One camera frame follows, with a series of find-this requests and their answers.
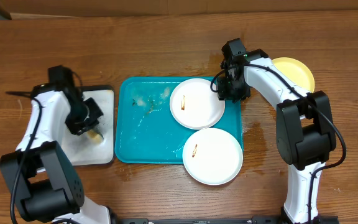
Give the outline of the yellow sponge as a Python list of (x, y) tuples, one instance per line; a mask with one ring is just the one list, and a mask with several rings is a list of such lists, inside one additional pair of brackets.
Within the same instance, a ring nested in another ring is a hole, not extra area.
[(95, 144), (101, 144), (104, 141), (103, 135), (97, 130), (90, 129), (86, 133)]

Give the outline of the white plate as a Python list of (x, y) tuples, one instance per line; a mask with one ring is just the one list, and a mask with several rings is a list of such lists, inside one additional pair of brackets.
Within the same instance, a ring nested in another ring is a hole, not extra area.
[(222, 185), (240, 172), (243, 151), (233, 135), (222, 129), (206, 128), (186, 140), (182, 159), (187, 173), (198, 182)]
[(170, 95), (170, 111), (174, 119), (189, 129), (214, 126), (223, 116), (225, 102), (211, 90), (211, 81), (191, 78), (177, 85)]

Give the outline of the yellow round plate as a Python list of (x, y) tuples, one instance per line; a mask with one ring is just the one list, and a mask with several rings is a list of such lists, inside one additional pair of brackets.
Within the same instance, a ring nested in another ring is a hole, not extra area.
[(298, 86), (314, 92), (315, 82), (311, 70), (301, 61), (290, 57), (279, 57), (272, 60), (275, 67)]

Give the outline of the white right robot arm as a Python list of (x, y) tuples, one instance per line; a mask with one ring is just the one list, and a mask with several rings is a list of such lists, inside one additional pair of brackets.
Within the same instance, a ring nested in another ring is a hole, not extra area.
[(316, 208), (319, 180), (336, 147), (328, 96), (312, 93), (284, 75), (263, 50), (223, 50), (223, 77), (216, 75), (220, 100), (237, 102), (255, 88), (274, 108), (276, 145), (288, 164), (288, 192), (282, 220), (322, 223)]

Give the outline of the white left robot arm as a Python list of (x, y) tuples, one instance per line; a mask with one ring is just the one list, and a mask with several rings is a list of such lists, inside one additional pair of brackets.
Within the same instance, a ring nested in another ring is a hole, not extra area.
[(86, 197), (80, 177), (64, 153), (65, 128), (81, 135), (102, 115), (71, 84), (35, 86), (32, 114), (15, 152), (0, 158), (0, 171), (11, 193), (10, 212), (27, 222), (117, 223), (109, 207)]

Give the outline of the black soapy water tray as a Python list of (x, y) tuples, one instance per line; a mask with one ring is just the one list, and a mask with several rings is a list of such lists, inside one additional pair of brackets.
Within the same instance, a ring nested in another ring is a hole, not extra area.
[(61, 147), (74, 166), (108, 164), (114, 157), (114, 90), (109, 85), (84, 86), (83, 95), (86, 100), (93, 98), (103, 112), (94, 130), (104, 141), (95, 144), (87, 133), (77, 136), (66, 129)]

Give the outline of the teal plastic tray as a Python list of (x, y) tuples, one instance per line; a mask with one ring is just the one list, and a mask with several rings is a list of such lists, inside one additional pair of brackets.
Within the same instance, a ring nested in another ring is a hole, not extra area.
[(170, 95), (184, 77), (131, 77), (120, 88), (115, 155), (129, 164), (182, 164), (194, 130), (170, 112)]

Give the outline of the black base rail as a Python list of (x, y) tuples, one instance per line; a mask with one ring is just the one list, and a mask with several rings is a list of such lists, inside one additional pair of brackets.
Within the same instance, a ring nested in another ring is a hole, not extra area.
[(148, 220), (147, 218), (125, 218), (119, 224), (290, 224), (281, 216), (253, 216), (252, 218), (213, 218), (213, 219), (164, 219)]

